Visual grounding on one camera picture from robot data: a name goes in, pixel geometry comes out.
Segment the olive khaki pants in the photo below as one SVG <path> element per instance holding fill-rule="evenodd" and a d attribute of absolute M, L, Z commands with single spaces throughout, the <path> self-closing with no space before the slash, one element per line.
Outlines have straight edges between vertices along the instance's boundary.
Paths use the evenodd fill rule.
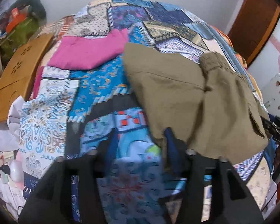
<path fill-rule="evenodd" d="M 262 119 L 268 115 L 246 77 L 234 72 L 221 54 L 204 53 L 195 63 L 127 43 L 123 65 L 167 165 L 180 160 L 164 136 L 167 128 L 186 148 L 208 158 L 225 156 L 232 164 L 267 146 Z"/>

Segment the white hard suitcase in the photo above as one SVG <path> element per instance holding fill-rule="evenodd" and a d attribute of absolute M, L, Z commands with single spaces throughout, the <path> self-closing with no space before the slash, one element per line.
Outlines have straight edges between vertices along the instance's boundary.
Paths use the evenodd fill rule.
<path fill-rule="evenodd" d="M 280 117 L 280 73 L 277 73 L 262 89 L 264 105 L 268 112 Z"/>

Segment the white paper pile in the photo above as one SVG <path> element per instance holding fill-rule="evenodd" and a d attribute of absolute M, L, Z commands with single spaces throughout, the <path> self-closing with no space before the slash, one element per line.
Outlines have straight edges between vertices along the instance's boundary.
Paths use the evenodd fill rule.
<path fill-rule="evenodd" d="M 24 171 L 18 152 L 24 102 L 22 96 L 17 97 L 9 107 L 7 119 L 0 122 L 0 200 L 15 220 L 26 203 L 23 198 Z"/>

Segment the white wardrobe pink hearts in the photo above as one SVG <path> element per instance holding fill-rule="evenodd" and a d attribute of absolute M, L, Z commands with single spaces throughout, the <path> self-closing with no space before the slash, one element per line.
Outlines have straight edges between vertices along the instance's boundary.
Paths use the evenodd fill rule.
<path fill-rule="evenodd" d="M 263 88 L 280 73 L 280 18 L 269 40 L 248 67 L 248 72 L 259 88 Z"/>

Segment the orange blanket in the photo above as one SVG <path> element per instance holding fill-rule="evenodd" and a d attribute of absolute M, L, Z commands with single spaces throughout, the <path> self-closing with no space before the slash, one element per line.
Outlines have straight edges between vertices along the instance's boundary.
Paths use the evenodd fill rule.
<path fill-rule="evenodd" d="M 246 60 L 235 51 L 230 38 L 214 26 L 209 25 L 208 28 L 217 39 L 224 55 L 227 56 L 227 60 L 231 63 L 232 69 L 235 69 L 236 72 L 249 77 L 248 81 L 252 86 L 252 90 L 256 93 L 256 97 L 260 100 L 260 102 L 263 102 L 262 93 L 257 85 L 257 82 L 247 70 L 248 66 Z"/>

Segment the wooden carved headboard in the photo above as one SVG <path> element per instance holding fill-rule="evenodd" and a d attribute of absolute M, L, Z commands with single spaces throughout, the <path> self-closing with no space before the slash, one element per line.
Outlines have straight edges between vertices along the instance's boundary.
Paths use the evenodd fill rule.
<path fill-rule="evenodd" d="M 53 40 L 53 33 L 43 34 L 16 50 L 0 79 L 0 122 L 6 121 L 11 104 L 22 96 L 30 97 L 37 67 Z"/>

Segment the pink folded garment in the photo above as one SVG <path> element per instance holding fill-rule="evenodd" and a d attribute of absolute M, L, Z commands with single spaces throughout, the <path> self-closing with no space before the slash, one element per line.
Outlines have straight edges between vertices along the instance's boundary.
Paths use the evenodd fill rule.
<path fill-rule="evenodd" d="M 48 62 L 63 70 L 91 70 L 123 53 L 128 30 L 114 29 L 104 38 L 65 36 Z"/>

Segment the brown wooden door frame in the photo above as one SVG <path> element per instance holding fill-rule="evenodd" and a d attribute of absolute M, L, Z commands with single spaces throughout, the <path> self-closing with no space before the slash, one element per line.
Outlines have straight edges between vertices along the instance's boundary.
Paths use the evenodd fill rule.
<path fill-rule="evenodd" d="M 244 0 L 228 33 L 233 47 L 250 65 L 269 40 L 280 18 L 276 0 Z"/>

